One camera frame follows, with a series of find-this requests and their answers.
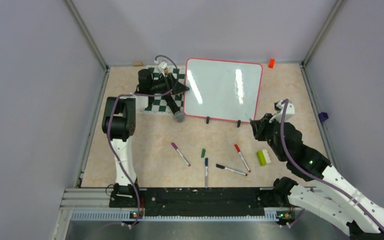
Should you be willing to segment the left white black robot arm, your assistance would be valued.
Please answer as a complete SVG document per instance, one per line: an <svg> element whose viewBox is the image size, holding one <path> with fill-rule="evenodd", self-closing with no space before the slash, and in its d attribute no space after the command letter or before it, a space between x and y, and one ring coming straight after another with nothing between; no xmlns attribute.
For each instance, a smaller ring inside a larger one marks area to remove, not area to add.
<svg viewBox="0 0 384 240"><path fill-rule="evenodd" d="M146 68L138 71L138 84L133 93L106 99L102 118L102 131L106 134L114 154L116 180L112 197L121 197L129 207L140 202L136 186L137 175L133 166L132 141L136 130L137 111L153 105L156 98L166 102L176 122L183 122L185 114L180 107L183 94L189 87L180 83L179 68L163 68L159 72Z"/></svg>

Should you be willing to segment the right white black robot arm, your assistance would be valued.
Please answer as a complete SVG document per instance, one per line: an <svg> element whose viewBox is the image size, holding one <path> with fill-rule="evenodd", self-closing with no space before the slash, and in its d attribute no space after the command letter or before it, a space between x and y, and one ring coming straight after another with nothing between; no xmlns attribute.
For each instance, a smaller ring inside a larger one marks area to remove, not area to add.
<svg viewBox="0 0 384 240"><path fill-rule="evenodd" d="M267 142L291 173L328 197L306 190L289 177L274 181L273 200L279 206L301 207L334 225L351 240L384 240L384 208L349 183L318 150L304 144L302 133L285 117L267 113L250 121L256 140Z"/></svg>

